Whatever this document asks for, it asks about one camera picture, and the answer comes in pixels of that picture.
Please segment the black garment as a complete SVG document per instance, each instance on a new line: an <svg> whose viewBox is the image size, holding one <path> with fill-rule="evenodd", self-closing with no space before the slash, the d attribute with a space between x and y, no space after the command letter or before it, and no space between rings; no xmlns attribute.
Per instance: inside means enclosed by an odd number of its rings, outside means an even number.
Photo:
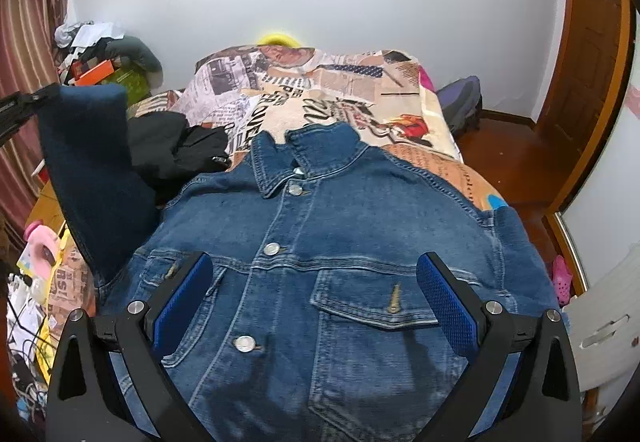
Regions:
<svg viewBox="0 0 640 442"><path fill-rule="evenodd" d="M224 172L231 165L224 128L191 125L173 111L145 113L128 121L132 166L165 206L201 173Z"/></svg>

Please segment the yellow pillow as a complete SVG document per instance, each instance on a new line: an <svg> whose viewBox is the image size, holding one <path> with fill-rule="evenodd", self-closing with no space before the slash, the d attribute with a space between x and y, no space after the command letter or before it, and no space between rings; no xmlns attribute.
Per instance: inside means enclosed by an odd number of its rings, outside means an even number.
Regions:
<svg viewBox="0 0 640 442"><path fill-rule="evenodd" d="M281 32L271 32L263 35L258 41L258 46L284 46L288 48L299 48L300 43L292 38L291 35L287 35Z"/></svg>

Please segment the blue denim jacket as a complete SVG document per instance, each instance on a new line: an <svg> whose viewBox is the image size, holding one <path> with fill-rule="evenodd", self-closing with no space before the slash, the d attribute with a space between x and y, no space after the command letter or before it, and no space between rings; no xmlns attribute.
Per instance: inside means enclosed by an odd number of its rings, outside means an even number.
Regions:
<svg viewBox="0 0 640 442"><path fill-rule="evenodd" d="M555 306L514 209L483 209L345 123L260 133L158 207L126 109L119 87L62 88L38 113L41 147L99 313L149 299L194 252L212 261L163 363L219 441L412 440L465 366L416 282L424 253L511 313Z"/></svg>

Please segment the green bag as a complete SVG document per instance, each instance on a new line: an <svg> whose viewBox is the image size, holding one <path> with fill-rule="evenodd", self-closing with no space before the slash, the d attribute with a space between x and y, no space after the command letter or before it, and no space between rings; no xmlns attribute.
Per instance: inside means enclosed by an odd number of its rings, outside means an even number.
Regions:
<svg viewBox="0 0 640 442"><path fill-rule="evenodd" d="M150 86L145 73L137 66L120 67L101 81L102 84L119 84L127 94L127 105L132 106L150 95Z"/></svg>

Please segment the pink croc shoe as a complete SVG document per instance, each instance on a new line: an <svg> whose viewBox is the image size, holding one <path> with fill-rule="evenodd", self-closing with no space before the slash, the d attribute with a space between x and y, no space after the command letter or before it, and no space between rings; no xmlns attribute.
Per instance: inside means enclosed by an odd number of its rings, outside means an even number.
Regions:
<svg viewBox="0 0 640 442"><path fill-rule="evenodd" d="M572 289L573 274L570 272L562 255L557 255L552 262L552 284L556 298L560 306L566 306L570 302L570 289Z"/></svg>

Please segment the dark backpack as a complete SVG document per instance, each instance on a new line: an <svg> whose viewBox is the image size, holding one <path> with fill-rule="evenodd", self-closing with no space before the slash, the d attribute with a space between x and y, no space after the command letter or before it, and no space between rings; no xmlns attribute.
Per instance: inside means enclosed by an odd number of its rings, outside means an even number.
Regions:
<svg viewBox="0 0 640 442"><path fill-rule="evenodd" d="M436 95L448 129L455 139L467 131L478 129L483 96L477 76L454 81L438 90Z"/></svg>

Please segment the newspaper print bed blanket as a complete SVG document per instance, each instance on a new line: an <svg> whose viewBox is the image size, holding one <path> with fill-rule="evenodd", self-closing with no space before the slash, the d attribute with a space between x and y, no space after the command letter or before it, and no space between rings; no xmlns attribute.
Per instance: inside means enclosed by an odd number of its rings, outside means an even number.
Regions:
<svg viewBox="0 0 640 442"><path fill-rule="evenodd" d="M291 66L255 50L253 80L227 71L231 57L210 62L217 78L205 95L218 113L247 110L239 149L227 150L230 168L198 174L165 206L132 166L121 85L62 86L39 111L52 185L102 306L140 297L193 251L289 321L309 318L304 277L340 271L349 282L328 306L370 312L384 328L407 323L401 292L426 251L501 287L503 199L454 145L435 150L432 132L446 124L422 68L408 83L412 108L390 117L393 95L353 98L322 81L331 72L375 88L381 57Z"/></svg>

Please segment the pink plush toy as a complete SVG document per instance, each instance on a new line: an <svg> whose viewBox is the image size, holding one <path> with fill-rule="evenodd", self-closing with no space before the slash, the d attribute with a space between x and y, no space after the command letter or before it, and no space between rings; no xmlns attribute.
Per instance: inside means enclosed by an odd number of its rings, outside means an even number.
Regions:
<svg viewBox="0 0 640 442"><path fill-rule="evenodd" d="M35 221L27 225L25 240L29 273L48 280L60 253L58 234L41 221Z"/></svg>

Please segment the brown wooden door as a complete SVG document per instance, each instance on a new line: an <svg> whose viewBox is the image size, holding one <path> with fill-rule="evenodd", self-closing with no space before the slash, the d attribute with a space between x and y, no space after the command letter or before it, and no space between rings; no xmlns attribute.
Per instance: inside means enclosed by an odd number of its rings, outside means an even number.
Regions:
<svg viewBox="0 0 640 442"><path fill-rule="evenodd" d="M565 0L559 54L537 124L568 171L550 214L565 210L577 195L611 134L633 33L631 0Z"/></svg>

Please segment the striped red curtain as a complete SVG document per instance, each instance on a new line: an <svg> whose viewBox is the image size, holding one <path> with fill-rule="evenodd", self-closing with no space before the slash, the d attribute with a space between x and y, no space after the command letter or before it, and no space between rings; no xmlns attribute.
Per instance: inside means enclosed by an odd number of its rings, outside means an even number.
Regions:
<svg viewBox="0 0 640 442"><path fill-rule="evenodd" d="M66 0L1 0L1 95L34 93L58 79L53 31ZM32 171L42 154L37 124L28 121L1 147L1 214L18 231L39 193Z"/></svg>

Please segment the orange box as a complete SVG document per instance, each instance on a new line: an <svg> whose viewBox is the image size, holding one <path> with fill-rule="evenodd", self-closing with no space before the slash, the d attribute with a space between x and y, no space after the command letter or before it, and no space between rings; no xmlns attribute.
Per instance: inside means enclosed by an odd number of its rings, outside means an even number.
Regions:
<svg viewBox="0 0 640 442"><path fill-rule="evenodd" d="M114 73L114 66L110 60L104 60L83 73L76 81L75 84L77 86L88 86L88 85L96 85L100 84L106 78L111 76Z"/></svg>

